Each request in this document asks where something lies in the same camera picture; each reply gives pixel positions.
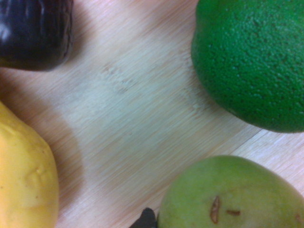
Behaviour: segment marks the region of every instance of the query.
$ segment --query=wood grain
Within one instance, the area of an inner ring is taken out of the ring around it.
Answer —
[[[75,0],[71,59],[0,70],[0,99],[50,144],[56,228],[128,228],[171,181],[213,155],[249,158],[304,193],[304,135],[261,130],[206,94],[190,43],[197,0]]]

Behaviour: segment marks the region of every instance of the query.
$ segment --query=yellow papaya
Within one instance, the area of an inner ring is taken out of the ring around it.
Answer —
[[[0,227],[54,228],[58,208],[49,145],[0,102]]]

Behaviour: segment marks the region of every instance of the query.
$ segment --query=brown blemish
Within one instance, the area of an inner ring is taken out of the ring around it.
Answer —
[[[303,220],[301,218],[301,216],[299,214],[296,214],[295,219],[299,222],[299,223],[303,223]]]
[[[230,215],[239,216],[241,214],[240,210],[226,210],[226,212]]]
[[[219,200],[219,196],[216,196],[216,198],[213,201],[211,210],[210,210],[210,218],[211,221],[214,224],[217,224],[219,222],[219,207],[220,207],[220,200]]]

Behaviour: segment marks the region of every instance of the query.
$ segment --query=citrus fruit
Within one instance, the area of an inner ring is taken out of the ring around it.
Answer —
[[[275,132],[304,131],[304,2],[200,0],[191,58],[210,96]]]

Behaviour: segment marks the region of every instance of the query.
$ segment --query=dark purple fruit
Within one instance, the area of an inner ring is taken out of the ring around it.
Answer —
[[[73,0],[0,0],[0,66],[51,70],[72,49]]]

